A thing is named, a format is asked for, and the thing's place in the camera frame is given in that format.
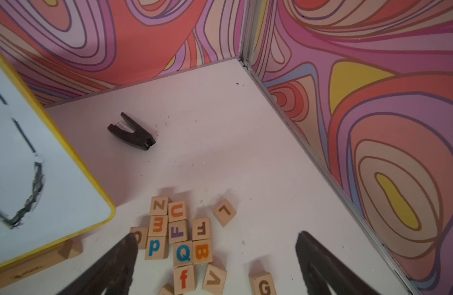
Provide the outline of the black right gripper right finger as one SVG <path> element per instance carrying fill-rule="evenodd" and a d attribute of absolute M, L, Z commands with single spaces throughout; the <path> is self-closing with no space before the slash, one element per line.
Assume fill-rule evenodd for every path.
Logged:
<path fill-rule="evenodd" d="M 309 295 L 377 295 L 309 232 L 299 233 L 295 251 Z"/>

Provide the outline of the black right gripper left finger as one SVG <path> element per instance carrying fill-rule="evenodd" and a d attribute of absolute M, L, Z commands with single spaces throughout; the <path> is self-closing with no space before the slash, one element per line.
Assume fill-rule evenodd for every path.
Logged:
<path fill-rule="evenodd" d="M 127 295 L 137 255 L 136 236 L 129 233 L 59 294 Z"/>

